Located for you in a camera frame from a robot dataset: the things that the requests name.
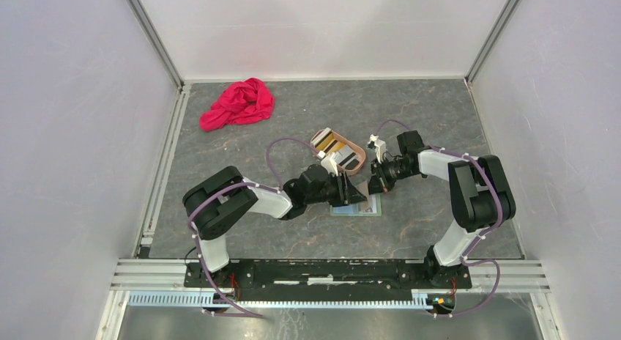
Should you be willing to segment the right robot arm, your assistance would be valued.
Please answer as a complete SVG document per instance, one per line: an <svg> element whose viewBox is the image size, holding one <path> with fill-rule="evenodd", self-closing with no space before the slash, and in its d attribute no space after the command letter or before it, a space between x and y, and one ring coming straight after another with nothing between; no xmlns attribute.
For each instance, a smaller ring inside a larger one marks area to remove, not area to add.
<svg viewBox="0 0 621 340"><path fill-rule="evenodd" d="M453 215L448 230L431 246L424 259L423 278L432 287L444 286L466 265L469 253L486 235L516 214L516 203L497 156L472 157L426 145L416 130L397 137L399 155L390 157L386 144L372 134L368 191L388 193L397 181L420 175L448 183Z"/></svg>

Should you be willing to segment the pink oval tray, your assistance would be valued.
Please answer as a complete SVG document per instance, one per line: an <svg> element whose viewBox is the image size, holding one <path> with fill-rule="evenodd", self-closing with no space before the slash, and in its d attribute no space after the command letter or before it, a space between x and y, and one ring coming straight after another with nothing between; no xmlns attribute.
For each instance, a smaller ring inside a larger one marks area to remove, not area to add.
<svg viewBox="0 0 621 340"><path fill-rule="evenodd" d="M365 150L329 127L318 131L310 140L318 151L320 165L331 174L355 175L363 166Z"/></svg>

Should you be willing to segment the green card holder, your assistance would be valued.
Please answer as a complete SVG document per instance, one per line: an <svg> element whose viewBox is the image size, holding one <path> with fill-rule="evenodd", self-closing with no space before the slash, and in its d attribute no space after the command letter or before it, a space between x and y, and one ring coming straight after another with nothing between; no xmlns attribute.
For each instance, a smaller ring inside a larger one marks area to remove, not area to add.
<svg viewBox="0 0 621 340"><path fill-rule="evenodd" d="M331 207L331 216L362 216L377 217L382 215L381 197L379 194L370 195L368 200L357 204L342 207Z"/></svg>

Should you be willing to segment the gold card black stripe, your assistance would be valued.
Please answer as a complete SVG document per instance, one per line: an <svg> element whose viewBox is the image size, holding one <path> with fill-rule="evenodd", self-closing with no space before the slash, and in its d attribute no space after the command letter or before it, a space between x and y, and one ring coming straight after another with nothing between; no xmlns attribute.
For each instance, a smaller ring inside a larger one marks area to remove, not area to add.
<svg viewBox="0 0 621 340"><path fill-rule="evenodd" d="M344 147L344 143L340 140L338 140L335 137L334 133L330 133L327 136L325 136L318 144L317 144L317 150L320 152L323 152L325 154L330 154L332 152L337 152L339 151L341 148Z"/></svg>

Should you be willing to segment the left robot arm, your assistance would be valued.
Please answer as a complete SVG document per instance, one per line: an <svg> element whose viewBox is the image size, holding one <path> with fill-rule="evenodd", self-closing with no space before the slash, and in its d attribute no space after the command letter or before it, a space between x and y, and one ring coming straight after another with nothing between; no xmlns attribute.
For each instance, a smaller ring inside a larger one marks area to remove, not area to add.
<svg viewBox="0 0 621 340"><path fill-rule="evenodd" d="M227 166L182 197L187 226L203 267L201 275L213 287L221 287L229 280L226 233L245 214L287 221L303 214L312 204L345 207L366 201L367 196L346 173L330 173L315 164L282 188L254 182L242 176L237 167Z"/></svg>

